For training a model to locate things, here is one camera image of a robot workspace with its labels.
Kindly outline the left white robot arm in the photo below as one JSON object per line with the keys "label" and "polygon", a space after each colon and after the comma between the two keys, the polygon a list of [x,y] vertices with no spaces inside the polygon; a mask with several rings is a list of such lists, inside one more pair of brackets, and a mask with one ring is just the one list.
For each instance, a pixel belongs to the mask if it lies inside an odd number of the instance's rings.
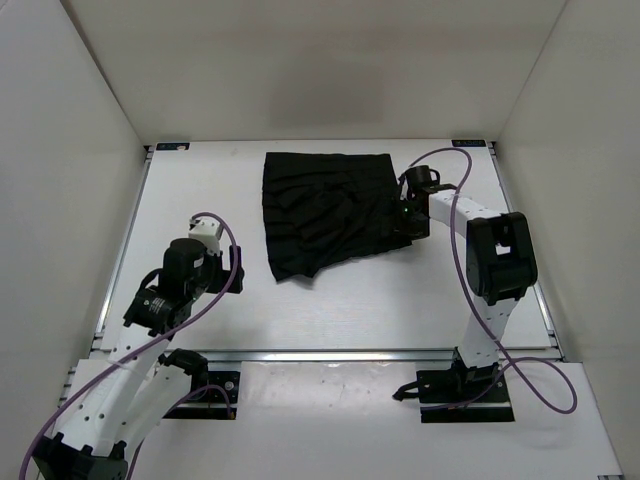
{"label": "left white robot arm", "polygon": [[141,281],[124,314],[107,366],[45,422],[22,460],[45,479],[128,479],[142,443],[159,421],[211,389],[206,359],[167,349],[175,335],[243,287],[241,249],[223,266],[216,235],[172,241],[162,265]]}

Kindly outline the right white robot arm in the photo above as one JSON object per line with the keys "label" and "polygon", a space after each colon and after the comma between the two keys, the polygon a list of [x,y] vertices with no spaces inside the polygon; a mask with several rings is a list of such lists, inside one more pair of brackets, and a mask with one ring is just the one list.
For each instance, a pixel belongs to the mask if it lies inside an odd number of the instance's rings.
{"label": "right white robot arm", "polygon": [[470,304],[470,320],[446,370],[423,371],[393,395],[403,401],[443,401],[448,408],[483,397],[501,380],[502,337],[518,302],[538,278],[526,217],[485,207],[441,181],[438,172],[414,166],[399,179],[402,230],[414,239],[428,236],[432,223],[462,237],[465,251],[454,266]]}

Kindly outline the black pleated skirt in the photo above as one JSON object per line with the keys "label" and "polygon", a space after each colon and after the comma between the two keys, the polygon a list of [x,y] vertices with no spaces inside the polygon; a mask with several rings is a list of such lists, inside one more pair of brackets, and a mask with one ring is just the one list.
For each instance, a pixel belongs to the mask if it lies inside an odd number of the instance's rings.
{"label": "black pleated skirt", "polygon": [[391,155],[268,152],[262,210],[268,264],[278,282],[312,279],[353,258],[402,249]]}

